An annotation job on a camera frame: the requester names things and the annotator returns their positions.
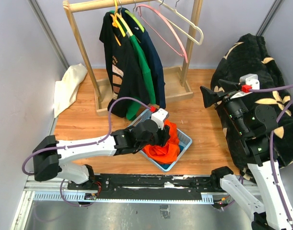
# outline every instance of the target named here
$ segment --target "orange cloth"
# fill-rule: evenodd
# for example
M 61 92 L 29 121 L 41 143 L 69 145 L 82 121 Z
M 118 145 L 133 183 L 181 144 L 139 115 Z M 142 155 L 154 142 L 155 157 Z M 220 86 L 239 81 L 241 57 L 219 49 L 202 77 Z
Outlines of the orange cloth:
M 170 126 L 169 134 L 171 136 L 166 145 L 164 147 L 147 145 L 143 151 L 149 158 L 160 164 L 171 164 L 177 160 L 180 152 L 177 126 L 169 120 L 166 120 L 164 124 Z

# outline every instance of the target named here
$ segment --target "black blanket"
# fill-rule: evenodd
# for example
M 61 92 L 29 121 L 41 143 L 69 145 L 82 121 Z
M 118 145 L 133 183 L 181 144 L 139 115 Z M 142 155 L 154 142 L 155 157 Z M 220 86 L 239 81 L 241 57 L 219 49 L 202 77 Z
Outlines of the black blanket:
M 223 90 L 218 83 L 219 79 L 239 82 L 241 76 L 249 73 L 258 75 L 261 89 L 285 85 L 275 60 L 267 52 L 264 37 L 251 34 L 242 36 L 222 58 L 212 77 L 211 89 L 215 92 Z M 242 100 L 249 110 L 257 104 L 269 104 L 278 115 L 290 101 L 290 94 L 286 90 L 251 93 L 243 97 Z M 217 107 L 217 112 L 233 162 L 240 170 L 245 172 L 245 160 L 237 153 L 233 141 L 237 132 L 222 106 Z M 274 148 L 279 156 L 279 164 L 283 167 L 293 162 L 293 105 L 283 115 L 279 122 L 279 128 L 274 133 Z

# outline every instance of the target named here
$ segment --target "wooden floor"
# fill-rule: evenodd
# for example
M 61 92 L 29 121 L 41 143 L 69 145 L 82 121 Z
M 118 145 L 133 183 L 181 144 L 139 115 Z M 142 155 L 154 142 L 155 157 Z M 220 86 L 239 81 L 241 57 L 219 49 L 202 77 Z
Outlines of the wooden floor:
M 205 109 L 199 87 L 210 86 L 212 69 L 191 69 L 188 81 L 194 92 L 191 99 L 167 104 L 169 120 L 190 136 L 192 145 L 175 164 L 169 174 L 210 174 L 212 169 L 234 166 L 219 117 L 213 107 Z M 95 70 L 97 79 L 106 77 L 104 69 Z M 125 128 L 130 121 L 113 115 L 112 130 Z M 87 75 L 80 85 L 77 101 L 59 115 L 55 135 L 57 139 L 76 140 L 105 135 L 108 131 L 107 116 L 99 117 L 95 112 L 94 89 Z M 115 157 L 93 157 L 75 161 L 89 164 L 95 173 L 145 173 L 162 174 L 156 166 L 139 153 Z

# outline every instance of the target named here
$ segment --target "pink hanger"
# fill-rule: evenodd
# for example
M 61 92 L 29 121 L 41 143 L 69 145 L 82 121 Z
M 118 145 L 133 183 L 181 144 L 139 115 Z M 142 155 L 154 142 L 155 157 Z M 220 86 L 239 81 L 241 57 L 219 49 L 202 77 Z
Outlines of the pink hanger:
M 175 38 L 176 38 L 176 40 L 177 40 L 177 42 L 179 43 L 179 45 L 180 45 L 180 48 L 181 48 L 181 50 L 183 51 L 183 54 L 180 54 L 180 53 L 178 53 L 170 44 L 168 44 L 168 42 L 167 41 L 165 41 L 162 37 L 161 37 L 161 35 L 154 29 L 154 28 L 152 28 L 151 27 L 151 25 L 149 25 L 149 23 L 142 17 L 142 12 L 141 12 L 141 7 L 146 7 L 146 8 L 149 8 L 150 10 L 152 10 L 153 12 L 155 12 L 164 22 L 165 22 L 165 24 L 169 27 L 169 29 L 172 31 L 172 33 L 174 34 L 174 36 L 175 36 Z M 177 36 L 177 34 L 176 34 L 176 32 L 175 32 L 175 30 L 173 29 L 173 27 L 171 26 L 171 24 L 168 22 L 168 20 L 159 12 L 159 11 L 157 11 L 155 8 L 153 8 L 153 7 L 151 7 L 151 6 L 149 6 L 149 5 L 146 5 L 146 4 L 140 4 L 140 5 L 138 5 L 137 7 L 136 7 L 136 11 L 138 10 L 138 8 L 139 8 L 139 11 L 138 11 L 138 13 L 139 13 L 139 16 L 143 19 L 143 21 L 145 21 L 145 23 L 152 29 L 152 30 L 154 30 L 157 34 L 158 34 L 158 36 L 172 49 L 172 50 L 174 50 L 178 55 L 180 55 L 181 57 L 184 57 L 185 58 L 185 61 L 186 61 L 186 63 L 188 63 L 188 57 L 187 57 L 187 53 L 186 53 L 186 50 L 185 50 L 185 48 L 184 48 L 184 46 L 183 46 L 183 44 L 181 43 L 181 41 L 180 41 L 180 39 L 179 39 L 179 37 Z

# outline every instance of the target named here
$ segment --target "blue basket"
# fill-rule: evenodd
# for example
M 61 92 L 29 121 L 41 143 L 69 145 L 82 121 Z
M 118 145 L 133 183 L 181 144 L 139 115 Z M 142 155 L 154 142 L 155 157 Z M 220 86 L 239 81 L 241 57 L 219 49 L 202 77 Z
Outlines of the blue basket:
M 135 126 L 137 125 L 139 122 L 141 121 L 145 121 L 146 119 L 149 119 L 151 117 L 152 113 L 150 110 L 146 109 L 144 110 L 131 124 L 130 126 Z M 158 162 L 154 161 L 153 159 L 149 158 L 145 152 L 143 152 L 142 150 L 140 151 L 140 153 L 142 153 L 142 155 L 144 157 L 146 157 L 149 161 L 151 161 L 154 165 L 156 165 L 161 171 L 163 172 L 168 172 L 170 171 L 173 166 L 176 164 L 176 162 L 181 158 L 181 156 L 185 153 L 185 151 L 187 151 L 187 149 L 189 148 L 189 146 L 192 144 L 192 139 L 190 137 L 188 137 L 186 134 L 184 134 L 182 131 L 180 131 L 179 129 L 177 129 L 177 135 L 179 138 L 179 145 L 183 147 L 182 151 L 180 152 L 180 154 L 177 157 L 177 160 L 174 161 L 172 164 L 170 165 L 160 165 Z

